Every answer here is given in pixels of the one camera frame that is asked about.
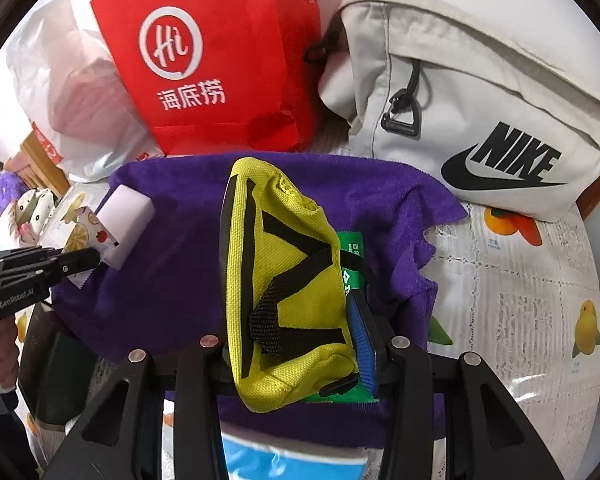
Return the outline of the person's left hand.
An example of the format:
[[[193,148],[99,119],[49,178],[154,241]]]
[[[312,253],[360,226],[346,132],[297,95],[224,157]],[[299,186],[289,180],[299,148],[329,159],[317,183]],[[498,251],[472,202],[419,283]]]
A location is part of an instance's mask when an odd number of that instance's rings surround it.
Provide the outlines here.
[[[15,317],[3,318],[0,321],[0,386],[4,389],[12,388],[18,377],[17,336]]]

